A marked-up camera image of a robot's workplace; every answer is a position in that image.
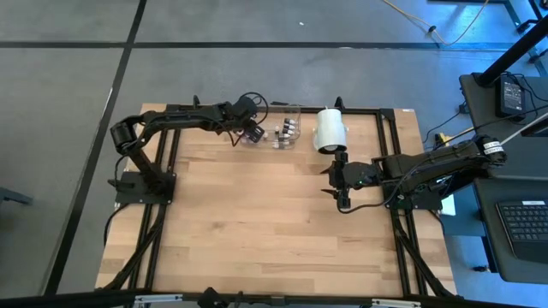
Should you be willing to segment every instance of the keyboard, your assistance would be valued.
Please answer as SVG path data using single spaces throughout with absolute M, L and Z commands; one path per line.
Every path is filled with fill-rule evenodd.
M 548 200 L 497 203 L 512 252 L 517 258 L 548 264 Z

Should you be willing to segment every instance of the white cylinder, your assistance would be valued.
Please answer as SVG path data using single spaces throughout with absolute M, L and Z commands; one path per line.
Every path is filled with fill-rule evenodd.
M 346 127 L 343 115 L 337 109 L 321 110 L 317 114 L 318 126 L 314 129 L 314 148 L 322 154 L 346 150 Z

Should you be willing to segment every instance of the desk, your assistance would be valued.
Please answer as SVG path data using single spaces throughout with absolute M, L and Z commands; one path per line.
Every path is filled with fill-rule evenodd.
M 164 104 L 145 104 L 142 112 L 164 109 Z M 351 161 L 380 156 L 374 116 L 344 115 L 343 121 Z M 421 152 L 415 113 L 396 110 L 396 124 L 402 152 Z M 315 115 L 302 114 L 300 139 L 286 151 L 232 148 L 226 134 L 182 131 L 155 291 L 201 293 L 214 287 L 220 293 L 402 296 L 389 212 L 379 207 L 338 213 L 335 200 L 320 191 L 329 185 L 319 172 L 333 157 L 313 149 L 315 125 Z M 158 135 L 145 148 L 149 157 Z M 131 163 L 128 168 L 134 169 Z M 363 204 L 383 196 L 380 188 L 370 187 L 350 197 Z M 133 253 L 142 213 L 143 205 L 130 205 L 113 220 L 97 287 L 110 282 Z M 425 211 L 414 214 L 421 255 L 454 292 L 439 222 Z M 406 259 L 417 292 L 414 267 Z M 146 264 L 144 258 L 138 286 Z
M 460 81 L 473 124 L 478 126 L 497 119 L 494 114 L 495 89 L 478 86 L 472 75 L 463 75 Z M 548 92 L 546 92 L 547 79 L 527 77 L 527 81 L 537 95 L 541 98 L 548 98 Z M 538 100 L 535 103 L 538 107 L 546 104 L 546 102 Z M 526 95 L 526 107 L 528 109 L 532 108 L 528 95 Z M 531 121 L 533 117 L 534 115 L 529 114 L 526 121 Z M 476 133 L 488 134 L 502 140 L 519 128 L 520 126 L 509 121 L 501 121 L 482 127 Z M 537 152 L 528 151 L 528 149 L 533 148 Z M 493 261 L 505 281 L 548 283 L 548 264 L 532 263 L 514 256 L 495 209 L 495 203 L 501 200 L 548 197 L 546 191 L 547 181 L 510 179 L 510 176 L 514 175 L 526 175 L 529 178 L 538 178 L 537 175 L 548 175 L 548 166 L 545 163 L 548 142 L 545 138 L 518 136 L 504 145 L 504 150 L 508 153 L 508 161 L 500 170 L 491 172 L 491 176 L 495 179 L 476 180 L 474 182 L 475 194 L 491 244 L 491 247 L 486 249 L 492 249 Z
M 541 98 L 548 98 L 548 79 L 541 77 L 527 77 L 527 81 L 534 89 L 535 93 Z M 472 75 L 463 75 L 460 78 L 462 93 L 468 103 L 472 123 L 474 126 L 499 119 L 495 116 L 495 88 L 483 88 L 476 84 Z M 527 110 L 532 110 L 531 99 L 526 93 L 525 106 Z M 547 102 L 535 99 L 537 107 L 548 104 Z M 548 109 L 539 111 L 539 115 L 548 112 Z M 525 122 L 530 122 L 534 118 L 534 112 L 527 115 Z M 510 121 L 501 121 L 480 128 L 477 134 L 487 134 L 504 140 L 515 131 L 518 126 Z M 512 179 L 545 179 L 548 180 L 548 164 L 543 163 L 548 153 L 548 142 L 546 138 L 522 137 L 516 136 L 509 143 L 504 145 L 504 150 L 508 154 L 508 161 L 500 169 L 492 169 L 491 176 L 497 178 Z
M 514 256 L 495 208 L 495 203 L 503 200 L 546 199 L 548 184 L 544 181 L 478 179 L 474 181 L 474 186 L 500 276 L 505 281 L 548 283 L 548 264 L 520 260 Z

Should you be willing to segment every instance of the metal bracket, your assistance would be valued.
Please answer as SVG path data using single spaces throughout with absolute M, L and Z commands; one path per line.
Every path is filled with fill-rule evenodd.
M 175 191 L 176 174 L 162 173 L 165 189 L 162 194 L 148 192 L 139 172 L 124 172 L 118 181 L 116 202 L 119 204 L 171 204 Z
M 192 106 L 194 109 L 198 109 L 200 107 L 200 99 L 198 98 L 198 95 L 194 95 L 192 97 Z
M 207 288 L 196 301 L 200 308 L 227 308 L 229 302 L 225 301 L 215 289 Z
M 182 301 L 182 294 L 161 294 L 161 295 L 137 295 L 135 304 L 149 303 L 168 303 L 173 301 Z
M 371 307 L 420 308 L 420 302 L 395 299 L 373 299 Z
M 284 307 L 288 305 L 285 297 L 283 296 L 271 296 L 271 306 L 272 307 Z
M 338 108 L 340 111 L 346 109 L 346 107 L 344 107 L 343 99 L 341 97 L 337 97 L 337 99 L 335 100 L 335 108 Z
M 392 108 L 381 108 L 379 111 L 380 114 L 383 115 L 388 121 L 394 121 L 396 119 L 396 115 L 394 114 L 394 110 Z

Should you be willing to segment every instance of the gray floor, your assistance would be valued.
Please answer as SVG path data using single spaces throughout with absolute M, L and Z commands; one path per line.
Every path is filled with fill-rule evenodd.
M 3 1 L 0 40 L 123 41 L 138 1 Z M 478 5 L 397 2 L 438 25 L 447 40 L 474 17 Z M 533 16 L 515 2 L 523 20 Z M 462 42 L 514 42 L 502 5 L 489 5 Z M 380 0 L 150 0 L 138 41 L 372 41 L 432 42 Z M 113 121 L 143 103 L 234 100 L 258 91 L 271 100 L 416 109 L 420 131 L 438 125 L 462 102 L 458 76 L 487 68 L 500 52 L 434 50 L 134 50 Z M 0 186 L 34 197 L 0 208 L 0 297 L 39 293 L 53 246 L 97 129 L 120 50 L 0 49 Z M 521 59 L 515 73 L 537 75 Z M 444 127 L 458 133 L 470 120 Z M 93 288 L 106 217 L 114 193 L 106 184 L 117 154 L 105 139 L 60 291 Z M 459 294 L 469 299 L 542 305 L 545 286 L 507 283 L 469 268 L 482 264 L 470 239 L 448 239 Z M 476 261 L 470 256 L 478 256 Z M 478 281 L 481 289 L 470 281 Z

